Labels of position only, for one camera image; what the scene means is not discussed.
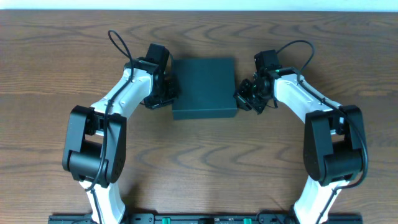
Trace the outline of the black gift box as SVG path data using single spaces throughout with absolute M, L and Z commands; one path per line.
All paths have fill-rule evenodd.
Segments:
M 175 120 L 232 118 L 238 108 L 233 58 L 190 58 L 174 61 L 178 98 Z

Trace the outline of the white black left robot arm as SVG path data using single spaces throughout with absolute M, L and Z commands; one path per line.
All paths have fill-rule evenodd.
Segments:
M 117 84 L 89 107 L 75 106 L 68 120 L 62 166 L 84 188 L 92 213 L 62 223 L 122 223 L 126 206 L 118 179 L 126 161 L 127 122 L 139 105 L 171 105 L 177 86 L 166 72 L 170 52 L 150 44 L 145 57 L 130 58 Z

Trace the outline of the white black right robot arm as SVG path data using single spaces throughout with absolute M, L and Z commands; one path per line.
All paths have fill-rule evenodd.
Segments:
M 308 179 L 288 214 L 269 223 L 362 223 L 359 215 L 329 213 L 338 194 L 358 186 L 368 171 L 363 117 L 321 94 L 294 67 L 283 67 L 276 50 L 254 56 L 256 72 L 235 91 L 238 106 L 261 114 L 269 101 L 290 108 L 304 123 L 303 163 Z

